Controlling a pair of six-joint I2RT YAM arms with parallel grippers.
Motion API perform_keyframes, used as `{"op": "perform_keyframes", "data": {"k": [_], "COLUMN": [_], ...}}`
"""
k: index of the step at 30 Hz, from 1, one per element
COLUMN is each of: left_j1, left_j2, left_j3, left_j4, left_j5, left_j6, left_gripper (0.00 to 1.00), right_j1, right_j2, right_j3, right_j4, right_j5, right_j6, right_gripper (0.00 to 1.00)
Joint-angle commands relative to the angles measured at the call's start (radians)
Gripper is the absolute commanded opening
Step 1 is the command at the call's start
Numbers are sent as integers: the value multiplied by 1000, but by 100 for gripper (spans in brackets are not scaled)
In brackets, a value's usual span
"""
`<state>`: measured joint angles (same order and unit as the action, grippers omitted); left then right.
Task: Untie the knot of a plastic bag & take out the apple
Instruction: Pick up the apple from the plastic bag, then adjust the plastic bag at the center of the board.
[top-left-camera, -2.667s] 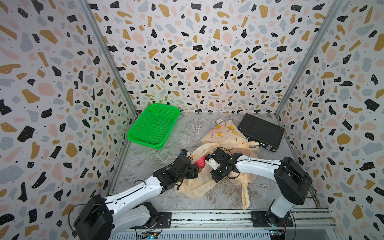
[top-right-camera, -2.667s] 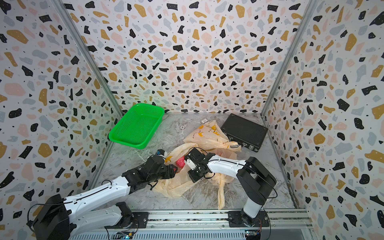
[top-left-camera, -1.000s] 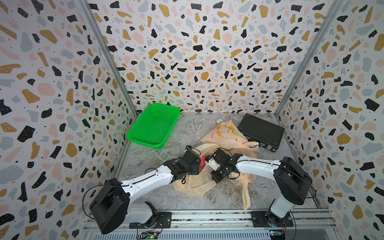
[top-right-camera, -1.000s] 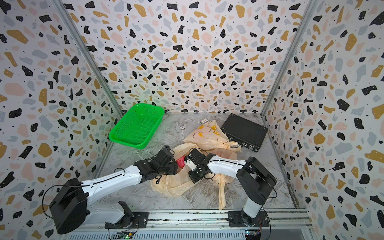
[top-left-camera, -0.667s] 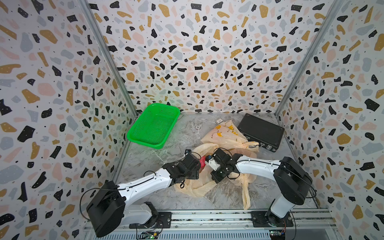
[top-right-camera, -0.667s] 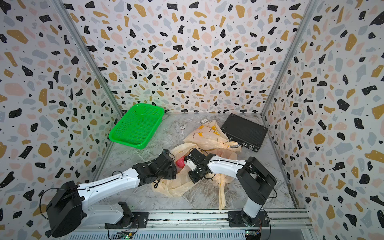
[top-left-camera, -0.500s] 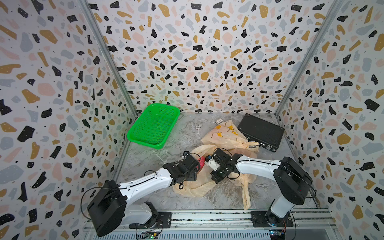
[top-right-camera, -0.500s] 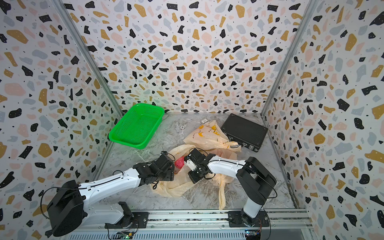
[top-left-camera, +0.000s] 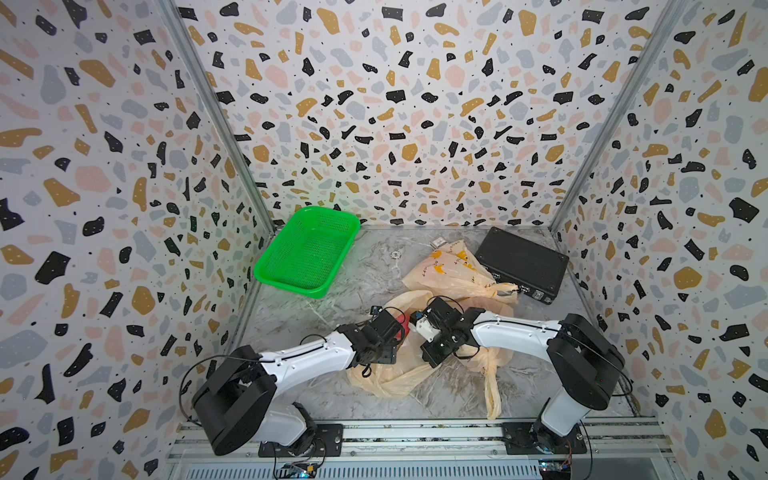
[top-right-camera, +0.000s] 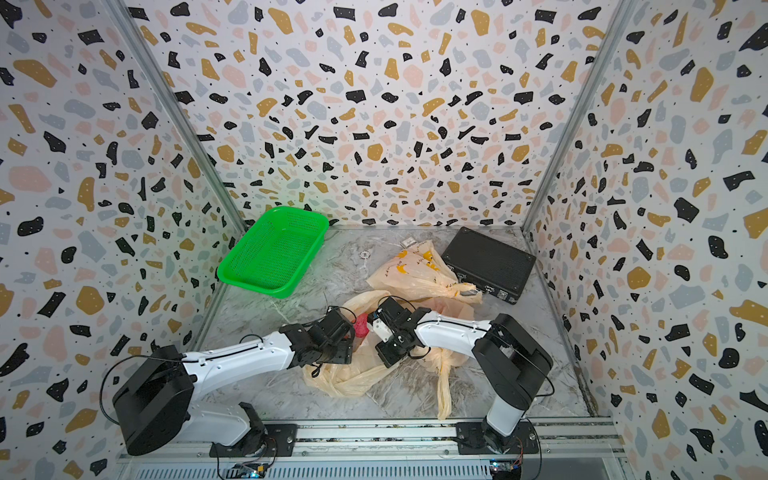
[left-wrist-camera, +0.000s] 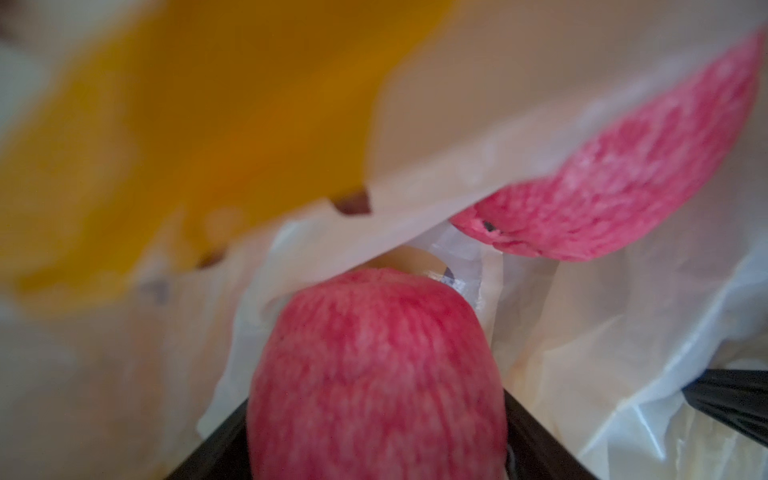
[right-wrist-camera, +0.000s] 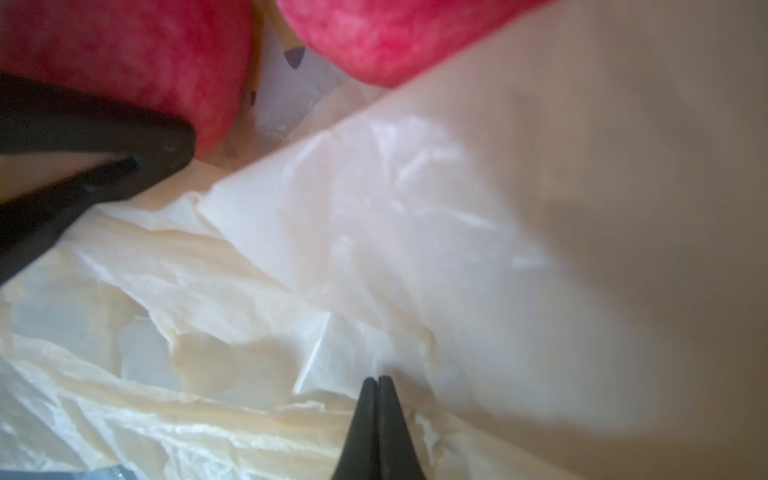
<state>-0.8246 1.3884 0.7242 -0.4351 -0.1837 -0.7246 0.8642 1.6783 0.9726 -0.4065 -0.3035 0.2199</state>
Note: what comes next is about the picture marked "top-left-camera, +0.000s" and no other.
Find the red apple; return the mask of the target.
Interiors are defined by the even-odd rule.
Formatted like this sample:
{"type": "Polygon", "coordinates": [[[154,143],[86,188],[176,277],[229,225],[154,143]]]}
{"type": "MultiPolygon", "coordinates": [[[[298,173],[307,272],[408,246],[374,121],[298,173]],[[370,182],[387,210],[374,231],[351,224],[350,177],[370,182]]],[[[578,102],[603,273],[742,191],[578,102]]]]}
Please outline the red apple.
{"type": "Polygon", "coordinates": [[[403,327],[403,329],[404,329],[404,332],[405,332],[405,335],[408,335],[408,333],[409,333],[409,331],[410,331],[410,326],[409,326],[409,320],[408,320],[408,318],[407,318],[406,316],[401,316],[401,317],[398,319],[398,321],[399,321],[399,322],[400,322],[400,324],[402,325],[402,327],[403,327]]]}

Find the beige plastic bag with apples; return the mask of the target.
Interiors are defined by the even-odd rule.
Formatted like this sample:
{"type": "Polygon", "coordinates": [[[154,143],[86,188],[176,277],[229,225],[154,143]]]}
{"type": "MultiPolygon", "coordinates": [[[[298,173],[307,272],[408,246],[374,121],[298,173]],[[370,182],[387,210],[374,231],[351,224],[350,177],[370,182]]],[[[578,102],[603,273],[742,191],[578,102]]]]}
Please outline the beige plastic bag with apples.
{"type": "MultiPolygon", "coordinates": [[[[433,296],[429,290],[413,290],[394,297],[385,304],[388,312],[398,314],[401,323],[408,320],[403,314],[423,310],[433,296]]],[[[402,398],[435,372],[430,364],[422,359],[421,344],[425,339],[408,327],[404,342],[396,352],[394,364],[373,364],[371,374],[363,377],[363,367],[358,366],[346,371],[347,379],[354,387],[363,389],[379,398],[402,398]]]]}

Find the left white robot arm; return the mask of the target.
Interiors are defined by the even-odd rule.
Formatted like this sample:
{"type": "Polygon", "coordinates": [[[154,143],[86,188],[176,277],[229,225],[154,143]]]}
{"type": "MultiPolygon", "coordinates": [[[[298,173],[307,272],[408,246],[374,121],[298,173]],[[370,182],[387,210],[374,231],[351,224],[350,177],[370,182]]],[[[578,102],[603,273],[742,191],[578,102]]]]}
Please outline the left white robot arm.
{"type": "Polygon", "coordinates": [[[406,335],[398,318],[381,309],[368,321],[340,325],[292,348],[259,353],[243,345],[193,395],[192,409],[217,456],[252,440],[287,456],[303,455],[313,448],[318,426],[302,404],[278,398],[326,374],[390,364],[406,335]]]}

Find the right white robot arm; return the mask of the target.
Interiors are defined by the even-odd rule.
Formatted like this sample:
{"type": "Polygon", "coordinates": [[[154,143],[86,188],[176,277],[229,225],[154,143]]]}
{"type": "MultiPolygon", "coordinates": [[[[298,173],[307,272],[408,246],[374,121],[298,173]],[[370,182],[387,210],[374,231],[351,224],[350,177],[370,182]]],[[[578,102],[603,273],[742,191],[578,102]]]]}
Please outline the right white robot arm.
{"type": "Polygon", "coordinates": [[[439,366],[463,346],[497,348],[548,361],[560,387],[531,427],[539,445],[567,436],[591,411],[604,411],[624,374],[618,349],[586,318],[569,314],[560,321],[533,321],[471,307],[453,308],[435,298],[411,315],[410,324],[425,342],[422,358],[439,366]]]}

